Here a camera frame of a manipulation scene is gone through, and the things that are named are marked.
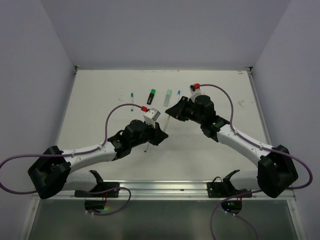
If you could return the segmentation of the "black capped whiteboard pen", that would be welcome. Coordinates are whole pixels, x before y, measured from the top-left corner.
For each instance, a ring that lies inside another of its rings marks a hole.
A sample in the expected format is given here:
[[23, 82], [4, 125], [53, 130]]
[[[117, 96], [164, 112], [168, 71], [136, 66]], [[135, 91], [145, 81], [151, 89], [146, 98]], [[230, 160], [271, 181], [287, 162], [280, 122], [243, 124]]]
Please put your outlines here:
[[148, 142], [148, 143], [146, 144], [146, 148], [145, 148], [145, 150], [144, 150], [145, 153], [148, 151], [149, 146], [150, 146], [150, 143]]

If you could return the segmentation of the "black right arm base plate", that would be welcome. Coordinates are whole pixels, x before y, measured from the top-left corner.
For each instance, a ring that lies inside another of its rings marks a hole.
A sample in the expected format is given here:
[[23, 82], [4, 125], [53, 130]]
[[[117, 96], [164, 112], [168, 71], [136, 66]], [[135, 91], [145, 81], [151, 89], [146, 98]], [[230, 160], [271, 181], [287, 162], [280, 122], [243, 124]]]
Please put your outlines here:
[[252, 194], [247, 189], [237, 190], [232, 185], [221, 181], [210, 181], [206, 183], [206, 190], [209, 198], [229, 198], [231, 196], [244, 194], [244, 196], [236, 197], [235, 200], [227, 200], [221, 203], [224, 211], [231, 214], [239, 214], [242, 210], [242, 198], [251, 198]]

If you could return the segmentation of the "yellow slim highlighter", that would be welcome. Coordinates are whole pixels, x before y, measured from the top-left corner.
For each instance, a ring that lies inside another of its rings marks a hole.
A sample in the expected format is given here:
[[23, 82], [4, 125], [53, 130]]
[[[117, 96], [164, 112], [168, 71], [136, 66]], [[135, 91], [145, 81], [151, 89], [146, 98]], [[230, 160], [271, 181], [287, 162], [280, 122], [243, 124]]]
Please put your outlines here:
[[164, 125], [164, 127], [163, 127], [163, 131], [164, 131], [164, 132], [166, 132], [166, 130], [167, 130], [167, 128], [168, 128], [170, 118], [171, 118], [170, 115], [168, 115], [167, 118], [166, 118], [166, 122], [165, 122], [165, 125]]

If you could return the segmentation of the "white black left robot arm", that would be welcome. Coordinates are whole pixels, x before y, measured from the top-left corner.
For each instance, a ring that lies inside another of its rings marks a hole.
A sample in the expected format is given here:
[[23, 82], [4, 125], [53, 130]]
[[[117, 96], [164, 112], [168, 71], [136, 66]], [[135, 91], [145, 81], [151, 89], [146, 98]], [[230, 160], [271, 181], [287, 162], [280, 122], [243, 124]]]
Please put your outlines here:
[[141, 120], [132, 120], [123, 130], [109, 137], [105, 145], [65, 151], [56, 145], [49, 147], [27, 172], [43, 200], [70, 190], [77, 191], [82, 197], [102, 196], [108, 187], [98, 172], [80, 173], [80, 169], [122, 159], [134, 147], [145, 143], [158, 146], [168, 137], [159, 123], [152, 126]]

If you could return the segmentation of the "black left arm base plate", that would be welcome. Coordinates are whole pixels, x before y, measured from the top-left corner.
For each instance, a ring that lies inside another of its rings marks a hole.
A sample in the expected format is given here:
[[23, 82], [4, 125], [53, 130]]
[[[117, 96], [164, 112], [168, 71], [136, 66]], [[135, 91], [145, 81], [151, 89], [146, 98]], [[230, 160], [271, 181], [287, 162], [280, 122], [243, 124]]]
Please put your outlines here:
[[[84, 207], [85, 210], [92, 213], [101, 213], [108, 211], [107, 198], [117, 198], [119, 196], [119, 189], [113, 189], [119, 187], [119, 182], [103, 182], [98, 183], [89, 192], [84, 192], [83, 190], [76, 190], [74, 196], [76, 198], [85, 198]], [[106, 190], [113, 189], [112, 191], [97, 195], [93, 193], [102, 192]]]

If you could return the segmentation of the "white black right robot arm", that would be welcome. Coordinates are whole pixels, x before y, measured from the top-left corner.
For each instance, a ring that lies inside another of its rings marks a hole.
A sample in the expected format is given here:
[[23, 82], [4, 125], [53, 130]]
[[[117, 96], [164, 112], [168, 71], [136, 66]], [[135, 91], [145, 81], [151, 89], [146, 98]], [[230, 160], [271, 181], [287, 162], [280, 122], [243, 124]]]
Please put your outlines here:
[[253, 138], [245, 141], [237, 135], [236, 129], [232, 129], [228, 120], [216, 114], [214, 103], [207, 95], [197, 96], [195, 100], [184, 96], [165, 113], [182, 122], [199, 124], [207, 138], [232, 148], [256, 166], [257, 170], [236, 169], [220, 182], [211, 182], [209, 187], [222, 196], [232, 197], [247, 190], [262, 190], [267, 196], [276, 198], [298, 179], [286, 147], [264, 146]]

